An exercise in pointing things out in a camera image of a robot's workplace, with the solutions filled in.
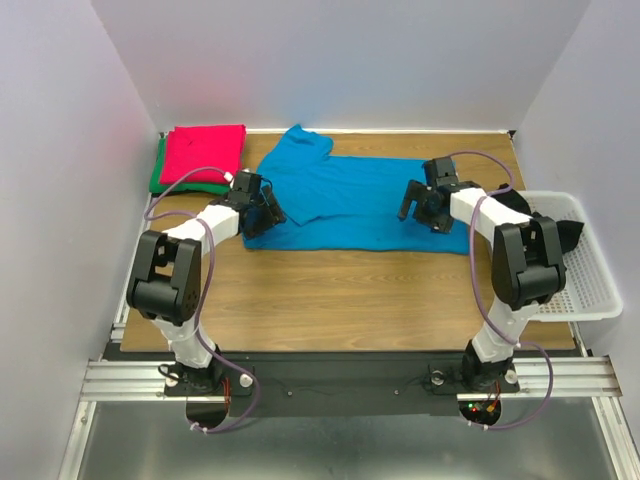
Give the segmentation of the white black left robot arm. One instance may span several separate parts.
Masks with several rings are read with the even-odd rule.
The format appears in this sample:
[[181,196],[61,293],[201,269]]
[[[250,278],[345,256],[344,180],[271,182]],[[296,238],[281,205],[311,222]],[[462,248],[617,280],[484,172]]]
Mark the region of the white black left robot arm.
[[254,239],[286,222],[264,176],[226,172],[230,190],[201,212],[176,211],[186,221],[164,231],[147,230],[138,240],[126,302],[161,332],[175,362],[159,368],[173,395],[229,391],[232,368],[204,332],[200,316],[213,279],[215,248],[238,235]]

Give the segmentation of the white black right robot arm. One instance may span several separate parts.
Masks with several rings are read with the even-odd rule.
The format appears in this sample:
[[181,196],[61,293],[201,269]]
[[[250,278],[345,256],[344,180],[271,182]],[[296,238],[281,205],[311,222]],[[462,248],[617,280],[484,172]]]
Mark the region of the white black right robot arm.
[[484,390],[505,378],[520,337],[539,308],[566,285],[566,267],[557,223],[549,217],[521,213],[499,202],[472,181],[462,181],[450,157],[424,162],[425,180],[408,183],[398,213],[412,216],[435,233],[447,233],[454,222],[468,225],[490,245],[490,307],[478,307],[484,318],[465,348],[460,378],[469,390]]

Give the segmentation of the blue t-shirt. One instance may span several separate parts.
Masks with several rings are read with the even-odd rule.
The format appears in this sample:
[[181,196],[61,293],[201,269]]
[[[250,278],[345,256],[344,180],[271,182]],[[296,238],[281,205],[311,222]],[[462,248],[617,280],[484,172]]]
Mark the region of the blue t-shirt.
[[333,146],[299,125],[284,133],[257,172],[269,180],[286,220],[246,239],[246,248],[468,254],[464,224],[442,234],[398,219],[409,181],[425,178],[421,161],[336,156]]

